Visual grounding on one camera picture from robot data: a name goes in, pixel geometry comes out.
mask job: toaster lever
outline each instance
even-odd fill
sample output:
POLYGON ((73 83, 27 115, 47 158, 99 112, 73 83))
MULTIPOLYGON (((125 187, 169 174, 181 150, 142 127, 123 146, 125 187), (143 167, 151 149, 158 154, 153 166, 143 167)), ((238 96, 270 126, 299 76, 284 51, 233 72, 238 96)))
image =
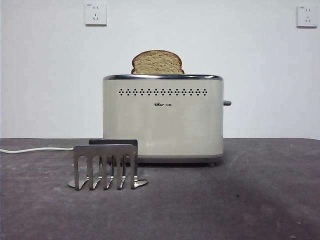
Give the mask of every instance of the toaster lever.
POLYGON ((231 101, 223 101, 223 106, 231 106, 231 101))

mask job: brand logo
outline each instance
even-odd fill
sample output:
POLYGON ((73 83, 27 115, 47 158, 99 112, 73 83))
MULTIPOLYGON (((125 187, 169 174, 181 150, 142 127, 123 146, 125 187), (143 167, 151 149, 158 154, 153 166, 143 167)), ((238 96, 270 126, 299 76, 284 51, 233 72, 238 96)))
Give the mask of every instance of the brand logo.
POLYGON ((172 104, 171 103, 160 103, 160 102, 155 102, 154 103, 155 107, 171 107, 172 104))

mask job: bread crust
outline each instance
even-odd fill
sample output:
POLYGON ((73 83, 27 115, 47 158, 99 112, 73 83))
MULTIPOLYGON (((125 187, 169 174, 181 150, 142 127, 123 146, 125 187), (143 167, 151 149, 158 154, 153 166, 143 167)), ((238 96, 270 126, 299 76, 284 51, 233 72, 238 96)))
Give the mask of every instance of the bread crust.
POLYGON ((170 54, 174 55, 179 61, 179 70, 182 71, 182 74, 185 74, 185 71, 182 69, 182 60, 181 60, 181 58, 177 54, 175 54, 174 52, 166 51, 166 50, 148 50, 148 51, 143 51, 143 52, 139 53, 132 60, 133 69, 131 70, 131 74, 136 74, 136 66, 135 66, 136 58, 138 58, 139 56, 141 56, 143 54, 149 53, 149 52, 162 52, 162 53, 170 53, 170 54))

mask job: metal toast rack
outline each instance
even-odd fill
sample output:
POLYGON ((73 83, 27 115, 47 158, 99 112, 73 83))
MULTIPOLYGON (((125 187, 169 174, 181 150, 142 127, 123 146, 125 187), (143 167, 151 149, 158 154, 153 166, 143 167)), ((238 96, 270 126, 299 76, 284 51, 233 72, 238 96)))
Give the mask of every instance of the metal toast rack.
POLYGON ((145 185, 148 180, 138 179, 138 141, 135 139, 92 139, 89 145, 73 148, 74 180, 69 186, 81 190, 88 182, 89 189, 94 190, 101 181, 103 189, 107 190, 112 181, 116 180, 116 188, 123 188, 126 175, 126 164, 130 162, 130 187, 135 189, 145 185), (86 177, 79 179, 79 157, 87 158, 86 177), (98 177, 94 179, 93 158, 99 156, 98 177))

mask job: toaster base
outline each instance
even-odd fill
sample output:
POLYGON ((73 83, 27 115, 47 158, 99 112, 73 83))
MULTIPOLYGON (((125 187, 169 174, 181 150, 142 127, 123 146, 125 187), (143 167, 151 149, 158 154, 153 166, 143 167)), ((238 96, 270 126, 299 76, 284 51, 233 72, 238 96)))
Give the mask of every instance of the toaster base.
POLYGON ((146 164, 190 164, 190 163, 214 163, 217 158, 222 157, 223 154, 209 155, 209 156, 139 156, 138 163, 146 164))

